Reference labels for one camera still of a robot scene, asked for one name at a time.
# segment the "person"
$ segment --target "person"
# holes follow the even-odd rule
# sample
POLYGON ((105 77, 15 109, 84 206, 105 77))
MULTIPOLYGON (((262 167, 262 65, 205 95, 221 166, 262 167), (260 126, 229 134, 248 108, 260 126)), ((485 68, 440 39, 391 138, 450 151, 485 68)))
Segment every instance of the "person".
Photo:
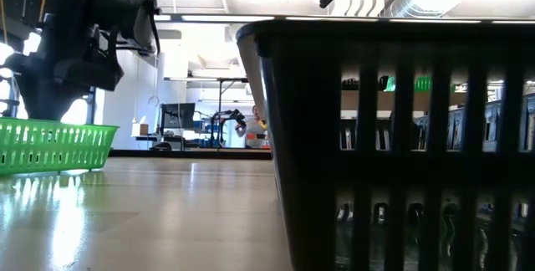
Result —
POLYGON ((240 124, 236 125, 236 133, 240 137, 247 136, 249 134, 260 135, 258 140, 249 140, 246 141, 246 148, 260 148, 262 145, 262 138, 266 135, 266 130, 268 127, 265 124, 265 121, 260 120, 260 115, 258 114, 258 109, 256 106, 252 107, 252 114, 254 117, 249 118, 245 121, 245 126, 240 124))

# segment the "black laundry basket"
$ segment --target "black laundry basket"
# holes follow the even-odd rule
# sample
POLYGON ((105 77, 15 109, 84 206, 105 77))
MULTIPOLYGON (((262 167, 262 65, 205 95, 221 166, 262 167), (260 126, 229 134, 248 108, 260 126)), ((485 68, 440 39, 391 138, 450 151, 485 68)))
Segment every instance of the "black laundry basket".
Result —
POLYGON ((525 76, 535 60, 535 25, 480 21, 376 20, 251 23, 238 39, 254 37, 293 267, 334 270, 337 194, 353 203, 351 270, 370 268, 375 202, 387 199, 384 270, 404 270, 408 199, 421 197, 418 270, 439 270, 442 208, 459 204, 451 269, 479 270, 476 205, 493 199, 486 270, 508 271, 512 202, 529 203, 517 270, 535 270, 535 159, 520 152, 525 76), (356 144, 340 150, 341 74, 359 76, 356 144), (426 151, 413 151, 415 75, 432 73, 426 151), (389 151, 376 150, 377 80, 395 75, 395 115, 389 151), (504 97, 497 150, 482 151, 487 78, 502 76, 504 97), (459 151, 447 151, 451 81, 466 78, 468 93, 459 151), (314 113, 313 120, 308 117, 314 113))

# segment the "cardboard box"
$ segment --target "cardboard box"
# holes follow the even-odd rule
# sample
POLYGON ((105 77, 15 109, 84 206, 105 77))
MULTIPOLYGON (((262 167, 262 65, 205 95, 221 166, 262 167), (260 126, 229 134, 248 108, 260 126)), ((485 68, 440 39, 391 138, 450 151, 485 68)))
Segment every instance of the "cardboard box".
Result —
POLYGON ((149 135, 148 124, 132 124, 132 136, 147 136, 149 135))

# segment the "ceiling light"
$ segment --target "ceiling light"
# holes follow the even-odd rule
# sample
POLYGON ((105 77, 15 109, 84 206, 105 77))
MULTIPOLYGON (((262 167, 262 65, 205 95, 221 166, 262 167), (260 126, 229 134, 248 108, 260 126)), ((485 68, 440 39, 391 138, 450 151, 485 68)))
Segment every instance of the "ceiling light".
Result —
POLYGON ((297 21, 318 21, 318 20, 329 20, 329 21, 356 21, 356 22, 377 22, 378 18, 356 18, 356 17, 286 17, 287 20, 297 20, 297 21))
POLYGON ((535 24, 535 21, 527 20, 495 20, 492 21, 493 24, 535 24))
POLYGON ((171 15, 154 15, 155 21, 170 21, 171 15))
POLYGON ((209 23, 250 23, 262 20, 273 20, 274 16, 239 16, 239 15, 182 15, 187 22, 209 23))
POLYGON ((216 82, 217 78, 164 78, 164 80, 184 81, 184 82, 196 82, 196 81, 216 82))
POLYGON ((232 79, 244 78, 243 75, 239 72, 239 70, 232 71, 230 69, 198 69, 198 70, 192 70, 191 75, 193 75, 193 77, 202 77, 202 78, 232 78, 232 79))
POLYGON ((389 19, 392 23, 481 23, 481 20, 450 20, 450 19, 389 19))

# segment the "computer monitor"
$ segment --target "computer monitor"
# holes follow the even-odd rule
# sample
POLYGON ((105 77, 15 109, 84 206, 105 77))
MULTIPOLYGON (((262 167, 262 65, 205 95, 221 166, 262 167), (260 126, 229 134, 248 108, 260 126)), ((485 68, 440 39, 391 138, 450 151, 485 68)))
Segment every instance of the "computer monitor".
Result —
POLYGON ((195 103, 163 104, 161 106, 161 129, 193 128, 194 113, 195 103))

